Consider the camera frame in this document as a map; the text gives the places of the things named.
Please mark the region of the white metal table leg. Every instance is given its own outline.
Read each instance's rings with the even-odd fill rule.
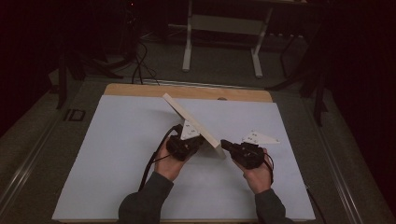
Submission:
[[[262,47],[262,41],[264,40],[265,32],[267,30],[272,11],[273,9],[271,7],[268,8],[265,21],[262,22],[262,28],[260,30],[259,40],[257,41],[257,45],[254,49],[251,49],[251,58],[253,60],[253,67],[256,78],[262,78],[262,66],[260,65],[259,51],[260,48]]]
[[[190,61],[191,61],[191,13],[192,9],[192,0],[189,0],[189,17],[187,18],[187,43],[186,49],[184,50],[184,59],[183,59],[183,72],[190,71]]]

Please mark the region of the person's right arm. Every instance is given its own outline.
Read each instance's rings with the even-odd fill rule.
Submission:
[[[263,163],[260,167],[248,170],[235,161],[235,164],[244,172],[244,178],[253,191],[256,203],[256,212],[259,223],[288,224],[293,223],[285,217],[286,210],[280,199],[271,189],[271,175],[269,168]]]

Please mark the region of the hand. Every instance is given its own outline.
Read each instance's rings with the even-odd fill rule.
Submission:
[[[271,164],[267,155],[265,155],[264,159],[268,162],[268,164]],[[244,172],[244,178],[247,180],[248,186],[255,194],[261,193],[271,188],[270,170],[264,163],[258,168],[248,170],[238,162],[233,162],[235,162],[235,164]]]
[[[155,160],[158,160],[158,159],[166,157],[166,156],[168,156],[168,157],[155,162],[154,171],[160,175],[163,175],[168,180],[174,181],[177,178],[178,174],[180,173],[180,170],[183,167],[183,165],[189,159],[186,159],[185,161],[178,161],[173,156],[169,156],[169,152],[166,149],[166,142],[168,140],[169,140],[169,138],[167,138],[163,142],[163,145],[161,146],[160,150],[158,151]]]

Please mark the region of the dark sleeve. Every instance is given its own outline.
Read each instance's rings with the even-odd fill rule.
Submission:
[[[145,187],[128,195],[119,208],[119,223],[160,223],[161,208],[173,182],[153,172]]]
[[[259,223],[283,224],[294,223],[285,217],[286,209],[273,189],[268,189],[255,195],[256,212]]]

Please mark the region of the dark background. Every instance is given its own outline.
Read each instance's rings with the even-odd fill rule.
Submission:
[[[165,35],[166,29],[158,19],[185,23],[186,2],[172,1],[166,5],[165,1],[146,1],[150,7],[140,15],[148,26]],[[98,58],[108,47],[104,43],[111,45],[120,40],[98,37],[104,26],[92,16],[90,3],[61,0],[1,3],[0,136],[50,89],[48,73],[58,66],[59,34],[67,37],[73,48]],[[97,1],[98,10],[117,10],[100,7],[100,3],[108,1]],[[394,0],[336,3],[338,9],[326,18],[318,36],[322,46],[333,50],[326,86],[396,214],[396,4]],[[282,18],[282,10],[277,13],[276,17]],[[113,24],[122,24],[120,18],[108,17]],[[270,26],[273,31],[282,30],[285,23],[275,20]]]

